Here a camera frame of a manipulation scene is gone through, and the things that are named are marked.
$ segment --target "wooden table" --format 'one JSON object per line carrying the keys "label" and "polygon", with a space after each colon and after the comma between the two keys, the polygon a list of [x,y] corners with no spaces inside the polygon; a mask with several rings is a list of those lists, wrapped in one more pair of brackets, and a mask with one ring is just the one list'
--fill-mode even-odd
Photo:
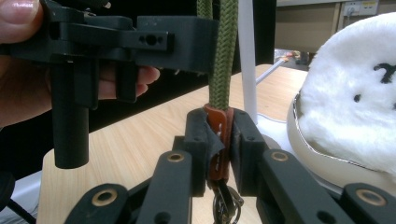
{"label": "wooden table", "polygon": [[[256,68],[257,75],[269,65]],[[306,72],[280,67],[258,88],[258,112],[286,120],[287,111],[301,88]],[[232,78],[230,106],[243,109],[241,75]],[[73,170],[54,165],[53,150],[44,158],[37,223],[64,223],[71,209],[89,189],[118,183],[131,189],[149,178],[157,160],[171,150],[175,135],[184,135],[186,115],[208,102],[208,89],[180,96],[163,105],[90,134],[90,162]],[[230,185],[234,186],[231,177]],[[213,223],[213,193],[194,198],[192,223]],[[255,198],[245,198],[240,223],[261,223]]]}

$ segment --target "human hand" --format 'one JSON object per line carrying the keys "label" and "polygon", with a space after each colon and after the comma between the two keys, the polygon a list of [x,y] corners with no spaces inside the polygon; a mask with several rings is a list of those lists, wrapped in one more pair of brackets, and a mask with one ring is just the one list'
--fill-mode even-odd
{"label": "human hand", "polygon": [[[0,44],[31,37],[40,27],[43,9],[39,0],[0,0]],[[136,95],[147,91],[160,72],[140,67]],[[99,99],[116,97],[115,67],[101,69]],[[0,56],[0,127],[38,116],[51,109],[48,70],[24,60]]]}

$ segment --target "green cord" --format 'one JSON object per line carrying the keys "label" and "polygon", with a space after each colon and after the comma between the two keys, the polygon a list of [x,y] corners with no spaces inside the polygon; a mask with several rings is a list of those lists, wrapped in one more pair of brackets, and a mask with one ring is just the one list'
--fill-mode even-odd
{"label": "green cord", "polygon": [[[206,17],[208,5],[210,5],[210,11],[212,11],[210,0],[198,0],[198,15]],[[229,106],[233,54],[238,29],[238,1],[221,0],[219,16],[219,35],[215,68],[213,74],[209,74],[209,104],[216,109],[226,110]]]}

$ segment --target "black cylinder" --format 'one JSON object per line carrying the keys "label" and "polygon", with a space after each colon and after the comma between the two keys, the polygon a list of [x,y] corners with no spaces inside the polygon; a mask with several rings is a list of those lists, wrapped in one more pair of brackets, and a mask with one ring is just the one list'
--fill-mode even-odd
{"label": "black cylinder", "polygon": [[52,126],[55,165],[74,169],[86,164],[88,151],[88,108],[75,103],[73,64],[51,68]]}

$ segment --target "white plush toy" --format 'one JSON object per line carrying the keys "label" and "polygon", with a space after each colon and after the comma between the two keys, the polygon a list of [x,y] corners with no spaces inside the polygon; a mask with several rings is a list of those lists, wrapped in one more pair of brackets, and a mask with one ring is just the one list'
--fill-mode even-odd
{"label": "white plush toy", "polygon": [[301,89],[301,132],[396,181],[396,13],[355,22],[318,51]]}

